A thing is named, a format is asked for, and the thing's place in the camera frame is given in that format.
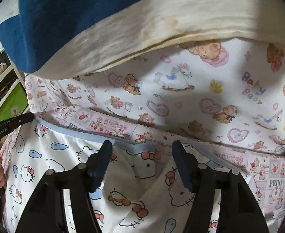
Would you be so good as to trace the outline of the white cartoon cat pants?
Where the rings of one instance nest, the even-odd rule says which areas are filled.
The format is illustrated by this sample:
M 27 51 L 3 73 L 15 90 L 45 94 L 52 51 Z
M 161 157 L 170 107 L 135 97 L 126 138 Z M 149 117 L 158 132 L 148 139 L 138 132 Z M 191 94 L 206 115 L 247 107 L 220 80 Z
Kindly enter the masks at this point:
M 102 232 L 182 232 L 194 201 L 183 186 L 171 144 L 140 143 L 71 130 L 40 118 L 21 126 L 12 149 L 3 220 L 15 232 L 47 170 L 69 171 L 112 143 L 103 180 L 88 193 Z

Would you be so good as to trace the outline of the green storage box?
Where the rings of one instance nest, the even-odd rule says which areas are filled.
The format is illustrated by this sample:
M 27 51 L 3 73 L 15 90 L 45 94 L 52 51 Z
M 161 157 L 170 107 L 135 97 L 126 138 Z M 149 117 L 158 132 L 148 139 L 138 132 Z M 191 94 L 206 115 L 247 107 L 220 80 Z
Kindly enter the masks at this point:
M 0 100 L 0 122 L 21 115 L 28 106 L 23 86 L 16 80 Z

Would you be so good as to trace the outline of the pink strawberry print sheet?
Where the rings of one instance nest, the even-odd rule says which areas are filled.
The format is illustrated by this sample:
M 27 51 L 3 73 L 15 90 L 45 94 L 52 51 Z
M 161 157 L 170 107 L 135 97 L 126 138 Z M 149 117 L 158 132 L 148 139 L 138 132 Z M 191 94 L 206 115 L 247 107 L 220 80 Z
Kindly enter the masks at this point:
M 140 143 L 156 142 L 163 146 L 180 140 L 186 151 L 195 155 L 201 163 L 211 163 L 223 172 L 239 169 L 265 216 L 270 232 L 277 232 L 285 216 L 285 157 L 198 142 L 84 108 L 69 107 L 42 113 L 37 118 L 71 130 L 110 135 Z M 20 128 L 8 137 L 2 148 L 7 174 L 19 130 Z

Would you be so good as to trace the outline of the striped hanging curtain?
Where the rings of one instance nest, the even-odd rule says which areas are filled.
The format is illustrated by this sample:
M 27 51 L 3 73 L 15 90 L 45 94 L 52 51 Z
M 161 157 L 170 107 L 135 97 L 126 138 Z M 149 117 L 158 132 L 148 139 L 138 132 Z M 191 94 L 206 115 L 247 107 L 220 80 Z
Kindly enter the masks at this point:
M 285 0 L 2 0 L 0 41 L 45 79 L 102 72 L 187 41 L 241 37 L 285 45 Z

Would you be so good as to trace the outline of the bear print white sheet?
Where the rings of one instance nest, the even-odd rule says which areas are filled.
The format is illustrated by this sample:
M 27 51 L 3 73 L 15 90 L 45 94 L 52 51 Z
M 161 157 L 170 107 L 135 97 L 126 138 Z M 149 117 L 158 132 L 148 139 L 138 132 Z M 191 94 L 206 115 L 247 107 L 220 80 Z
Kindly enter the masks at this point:
M 243 39 L 180 44 L 104 72 L 28 74 L 32 112 L 80 106 L 192 138 L 285 152 L 285 46 Z

